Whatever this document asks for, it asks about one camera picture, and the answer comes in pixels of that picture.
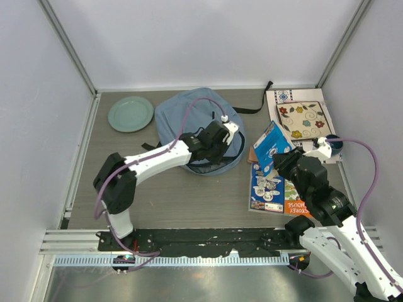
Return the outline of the orange 78-storey treehouse book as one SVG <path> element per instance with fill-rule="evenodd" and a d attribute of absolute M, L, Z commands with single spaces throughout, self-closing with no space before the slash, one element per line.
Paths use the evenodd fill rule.
<path fill-rule="evenodd" d="M 284 214 L 298 216 L 304 215 L 311 218 L 309 210 L 307 209 L 305 202 L 300 199 L 292 182 L 285 179 L 285 209 Z"/>

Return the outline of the light blue backpack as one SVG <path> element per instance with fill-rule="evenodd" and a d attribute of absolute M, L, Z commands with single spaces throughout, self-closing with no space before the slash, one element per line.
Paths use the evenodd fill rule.
<path fill-rule="evenodd" d="M 143 143 L 146 151 L 154 150 L 172 142 L 178 133 L 199 134 L 211 122 L 220 121 L 226 113 L 230 121 L 239 125 L 239 131 L 224 154 L 222 161 L 212 164 L 207 160 L 192 162 L 183 169 L 199 176 L 216 176 L 230 171 L 242 159 L 246 151 L 246 131 L 241 114 L 256 114 L 263 108 L 264 99 L 257 108 L 233 107 L 213 89 L 201 87 L 178 93 L 162 102 L 155 109 L 159 143 L 156 146 Z"/>

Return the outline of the yellow 130-storey treehouse book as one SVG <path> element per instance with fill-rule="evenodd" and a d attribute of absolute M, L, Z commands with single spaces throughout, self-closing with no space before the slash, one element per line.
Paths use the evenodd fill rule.
<path fill-rule="evenodd" d="M 283 127 L 271 121 L 264 133 L 253 144 L 253 149 L 264 176 L 271 174 L 274 154 L 285 154 L 295 146 L 283 132 Z"/>

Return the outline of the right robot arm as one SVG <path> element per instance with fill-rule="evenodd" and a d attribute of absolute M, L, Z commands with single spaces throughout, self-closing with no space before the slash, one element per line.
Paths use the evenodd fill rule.
<path fill-rule="evenodd" d="M 330 242 L 303 215 L 285 225 L 285 243 L 316 255 L 349 289 L 354 301 L 402 301 L 402 276 L 364 231 L 349 199 L 330 185 L 321 161 L 296 148 L 275 154 L 273 169 L 293 183 L 310 214 L 341 246 Z"/>

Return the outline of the blue illustrated book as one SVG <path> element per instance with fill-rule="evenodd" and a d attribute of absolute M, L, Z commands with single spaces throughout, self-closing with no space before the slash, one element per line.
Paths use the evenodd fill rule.
<path fill-rule="evenodd" d="M 285 213 L 285 181 L 282 177 L 268 179 L 257 163 L 251 164 L 249 211 Z"/>

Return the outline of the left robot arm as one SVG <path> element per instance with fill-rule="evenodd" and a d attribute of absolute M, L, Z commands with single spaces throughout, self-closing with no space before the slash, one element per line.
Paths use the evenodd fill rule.
<path fill-rule="evenodd" d="M 93 187 L 97 192 L 96 207 L 104 208 L 102 213 L 113 234 L 113 245 L 121 251 L 133 246 L 129 208 L 139 184 L 168 169 L 195 161 L 207 160 L 217 164 L 238 129 L 238 125 L 231 121 L 214 120 L 197 135 L 180 132 L 173 141 L 146 153 L 131 157 L 122 157 L 118 153 L 109 155 L 94 178 Z"/>

